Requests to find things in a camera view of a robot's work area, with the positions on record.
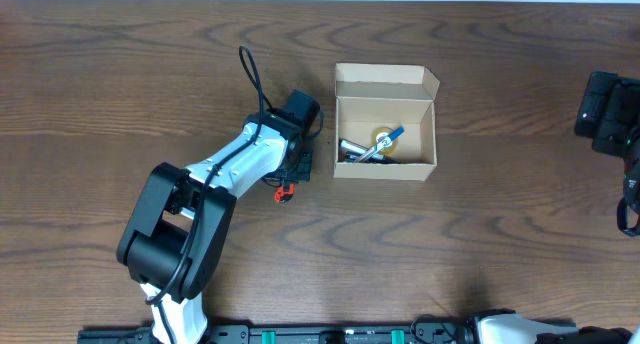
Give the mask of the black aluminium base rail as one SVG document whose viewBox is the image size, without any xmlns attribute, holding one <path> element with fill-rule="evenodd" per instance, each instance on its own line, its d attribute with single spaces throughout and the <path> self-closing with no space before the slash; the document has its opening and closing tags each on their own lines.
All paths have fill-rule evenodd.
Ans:
<svg viewBox="0 0 640 344">
<path fill-rule="evenodd" d="M 508 319 L 524 319 L 507 315 Z M 524 319 L 524 340 L 506 339 L 503 343 L 535 343 L 539 334 L 576 334 L 575 324 L 536 322 Z M 77 343 L 190 343 L 187 339 L 159 339 L 151 328 L 115 330 L 93 329 L 78 332 Z M 205 329 L 195 343 L 217 344 L 324 344 L 324 343 L 481 343 L 473 320 L 466 323 L 437 322 L 435 318 L 418 320 L 414 324 L 355 325 L 355 326 L 293 326 L 249 327 L 246 325 L 221 325 Z"/>
</svg>

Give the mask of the yellow tape roll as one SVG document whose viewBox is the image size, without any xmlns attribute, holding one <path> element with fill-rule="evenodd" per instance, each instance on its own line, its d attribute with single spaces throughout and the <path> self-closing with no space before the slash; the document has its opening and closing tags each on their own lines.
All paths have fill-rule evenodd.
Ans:
<svg viewBox="0 0 640 344">
<path fill-rule="evenodd" d="M 402 126 L 395 129 L 380 127 L 372 133 L 372 147 L 384 155 L 390 155 L 398 146 L 398 138 L 404 133 Z"/>
</svg>

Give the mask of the cardboard box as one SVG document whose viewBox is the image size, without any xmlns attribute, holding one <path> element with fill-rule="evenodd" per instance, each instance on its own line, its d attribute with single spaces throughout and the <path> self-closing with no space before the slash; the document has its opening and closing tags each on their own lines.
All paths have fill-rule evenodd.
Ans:
<svg viewBox="0 0 640 344">
<path fill-rule="evenodd" d="M 424 181 L 437 167 L 435 98 L 440 81 L 424 66 L 338 63 L 335 66 L 334 176 Z M 355 163 L 345 144 L 363 151 L 398 128 L 404 132 L 381 154 Z"/>
</svg>

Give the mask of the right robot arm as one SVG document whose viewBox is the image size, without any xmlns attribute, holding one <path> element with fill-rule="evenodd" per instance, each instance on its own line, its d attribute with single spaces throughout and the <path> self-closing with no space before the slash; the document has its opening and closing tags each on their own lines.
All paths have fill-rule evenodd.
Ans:
<svg viewBox="0 0 640 344">
<path fill-rule="evenodd" d="M 616 225 L 629 236 L 639 226 L 629 224 L 629 213 L 639 212 L 639 81 L 615 73 L 590 74 L 578 111 L 574 133 L 592 141 L 592 150 L 624 162 L 622 198 Z M 638 332 L 624 328 L 578 328 L 569 323 L 526 319 L 510 310 L 490 311 L 469 318 L 456 332 L 457 343 L 602 343 L 639 341 Z"/>
</svg>

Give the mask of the red black stapler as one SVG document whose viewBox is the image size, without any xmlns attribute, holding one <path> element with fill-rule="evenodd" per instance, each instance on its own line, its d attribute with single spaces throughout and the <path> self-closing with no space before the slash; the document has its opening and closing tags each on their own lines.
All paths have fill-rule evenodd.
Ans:
<svg viewBox="0 0 640 344">
<path fill-rule="evenodd" d="M 345 161 L 349 163 L 356 163 L 359 155 L 354 152 L 347 152 L 345 154 Z M 369 159 L 364 160 L 364 163 L 381 163 L 381 160 L 371 157 Z"/>
</svg>

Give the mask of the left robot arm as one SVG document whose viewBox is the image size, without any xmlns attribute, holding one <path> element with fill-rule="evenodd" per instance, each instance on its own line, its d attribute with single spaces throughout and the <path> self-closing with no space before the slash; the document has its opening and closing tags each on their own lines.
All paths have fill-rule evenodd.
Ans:
<svg viewBox="0 0 640 344">
<path fill-rule="evenodd" d="M 237 200 L 255 183 L 289 201 L 310 179 L 311 126 L 318 102 L 295 90 L 281 108 L 247 117 L 238 137 L 185 168 L 163 162 L 150 173 L 116 250 L 152 309 L 153 343 L 199 343 L 208 331 L 202 293 L 211 279 Z"/>
</svg>

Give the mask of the black whiteboard marker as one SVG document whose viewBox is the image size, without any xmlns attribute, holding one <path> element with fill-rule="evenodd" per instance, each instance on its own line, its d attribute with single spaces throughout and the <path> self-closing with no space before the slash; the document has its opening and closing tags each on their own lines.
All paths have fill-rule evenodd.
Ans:
<svg viewBox="0 0 640 344">
<path fill-rule="evenodd" d="M 341 139 L 339 141 L 339 148 L 346 154 L 347 152 L 354 152 L 357 155 L 362 156 L 364 155 L 368 149 L 366 147 L 363 147 L 361 145 L 358 145 L 354 142 L 348 141 L 346 139 Z M 380 164 L 398 164 L 398 161 L 392 159 L 391 157 L 382 154 L 381 152 L 375 153 L 373 154 L 371 157 L 377 158 L 379 160 L 381 160 Z"/>
</svg>

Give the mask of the red utility knife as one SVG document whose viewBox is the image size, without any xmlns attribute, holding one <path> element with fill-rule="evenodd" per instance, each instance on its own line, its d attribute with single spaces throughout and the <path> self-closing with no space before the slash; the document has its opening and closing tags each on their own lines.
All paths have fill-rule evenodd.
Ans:
<svg viewBox="0 0 640 344">
<path fill-rule="evenodd" d="M 274 193 L 274 201 L 277 203 L 289 202 L 295 195 L 295 185 L 293 183 L 281 184 Z"/>
</svg>

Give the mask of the blue whiteboard marker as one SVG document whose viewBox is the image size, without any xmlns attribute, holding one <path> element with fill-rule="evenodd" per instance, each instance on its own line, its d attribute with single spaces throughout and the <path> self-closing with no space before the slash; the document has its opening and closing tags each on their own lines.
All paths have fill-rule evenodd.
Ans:
<svg viewBox="0 0 640 344">
<path fill-rule="evenodd" d="M 373 145 L 355 159 L 356 163 L 371 161 L 372 159 L 384 159 L 386 152 L 396 147 L 397 139 L 405 132 L 402 126 L 395 129 L 382 127 L 374 131 Z"/>
</svg>

